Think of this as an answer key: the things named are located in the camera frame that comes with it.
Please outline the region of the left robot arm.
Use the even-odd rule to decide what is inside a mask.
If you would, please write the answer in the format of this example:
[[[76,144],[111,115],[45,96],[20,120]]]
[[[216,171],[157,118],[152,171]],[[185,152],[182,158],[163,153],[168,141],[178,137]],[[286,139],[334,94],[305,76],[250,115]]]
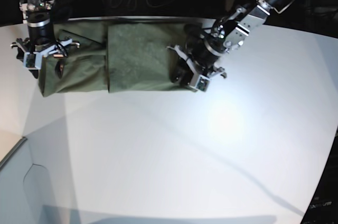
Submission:
[[[170,75],[172,83],[193,91],[205,92],[215,76],[226,78],[220,58],[240,48],[246,37],[262,26],[274,10],[280,14],[296,0],[255,0],[238,5],[229,16],[215,20],[211,27],[186,24],[185,46],[175,45],[177,63]]]

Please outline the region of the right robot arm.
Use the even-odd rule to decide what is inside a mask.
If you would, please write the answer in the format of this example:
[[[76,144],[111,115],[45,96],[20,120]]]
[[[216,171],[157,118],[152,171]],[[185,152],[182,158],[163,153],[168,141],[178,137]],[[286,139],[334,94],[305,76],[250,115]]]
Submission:
[[[65,60],[71,46],[80,47],[80,43],[71,37],[55,37],[51,12],[58,0],[20,0],[23,23],[27,25],[29,37],[18,38],[10,47],[17,49],[16,58],[23,63],[37,79],[42,69],[43,60],[48,57],[57,59],[55,74],[62,77]]]

